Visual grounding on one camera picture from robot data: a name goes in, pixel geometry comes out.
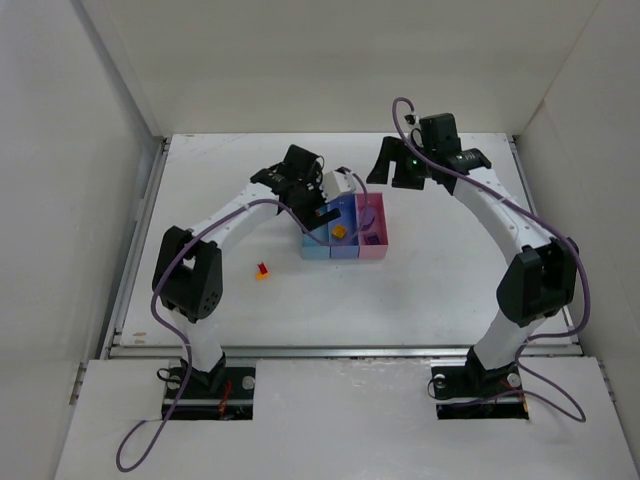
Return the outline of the purple lego piece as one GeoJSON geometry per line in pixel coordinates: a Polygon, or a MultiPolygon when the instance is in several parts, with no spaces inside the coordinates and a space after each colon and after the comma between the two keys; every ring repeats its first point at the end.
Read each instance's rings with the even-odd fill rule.
{"type": "Polygon", "coordinates": [[[377,220],[376,209],[366,206],[359,211],[359,231],[366,232],[370,230],[377,220]]]}

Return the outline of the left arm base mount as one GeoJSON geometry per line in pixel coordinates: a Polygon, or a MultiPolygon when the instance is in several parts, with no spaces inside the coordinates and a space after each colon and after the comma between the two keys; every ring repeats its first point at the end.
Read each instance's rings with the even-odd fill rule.
{"type": "Polygon", "coordinates": [[[192,373],[168,418],[175,421],[252,420],[255,386],[254,365],[224,367],[221,376],[213,381],[213,388],[192,373]]]}

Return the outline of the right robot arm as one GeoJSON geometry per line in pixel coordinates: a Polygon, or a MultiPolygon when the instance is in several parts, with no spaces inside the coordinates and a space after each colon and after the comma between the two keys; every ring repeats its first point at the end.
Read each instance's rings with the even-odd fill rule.
{"type": "Polygon", "coordinates": [[[497,314],[465,364],[432,370],[439,400],[491,397],[518,374],[517,353],[534,331],[572,301],[575,246],[518,212],[487,156],[462,148],[452,114],[410,113],[404,120],[408,140],[384,138],[368,183],[421,190],[433,180],[476,217],[507,264],[496,290],[497,314]]]}

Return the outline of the small purple lego brick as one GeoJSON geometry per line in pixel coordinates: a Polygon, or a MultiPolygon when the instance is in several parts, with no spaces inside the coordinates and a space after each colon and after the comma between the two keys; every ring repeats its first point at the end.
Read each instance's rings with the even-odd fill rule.
{"type": "Polygon", "coordinates": [[[380,237],[377,233],[372,232],[364,236],[364,241],[367,245],[376,246],[381,244],[380,237]]]}

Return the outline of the yellow lego piece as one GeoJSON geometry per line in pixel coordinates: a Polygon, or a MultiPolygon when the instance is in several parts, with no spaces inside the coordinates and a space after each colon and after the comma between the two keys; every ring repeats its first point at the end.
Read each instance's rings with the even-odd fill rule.
{"type": "Polygon", "coordinates": [[[347,237],[348,233],[349,231],[345,226],[337,224],[331,230],[331,237],[335,240],[341,241],[347,237]]]}

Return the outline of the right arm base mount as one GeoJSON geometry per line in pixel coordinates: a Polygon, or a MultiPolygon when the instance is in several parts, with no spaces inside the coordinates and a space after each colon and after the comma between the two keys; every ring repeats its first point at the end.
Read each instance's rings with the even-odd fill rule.
{"type": "Polygon", "coordinates": [[[434,365],[428,388],[439,420],[528,420],[518,368],[493,373],[471,365],[434,365]]]}

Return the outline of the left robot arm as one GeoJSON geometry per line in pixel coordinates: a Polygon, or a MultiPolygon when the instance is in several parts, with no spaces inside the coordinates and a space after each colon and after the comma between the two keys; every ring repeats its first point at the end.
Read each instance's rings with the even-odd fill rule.
{"type": "Polygon", "coordinates": [[[258,226],[281,213],[304,232],[338,217],[320,210],[355,190],[349,169],[327,171],[320,156],[297,145],[284,159],[252,175],[221,210],[194,227],[163,235],[152,278],[155,320],[183,343],[175,375],[189,387],[214,392],[223,382],[225,354],[205,325],[223,295],[223,258],[258,226]]]}

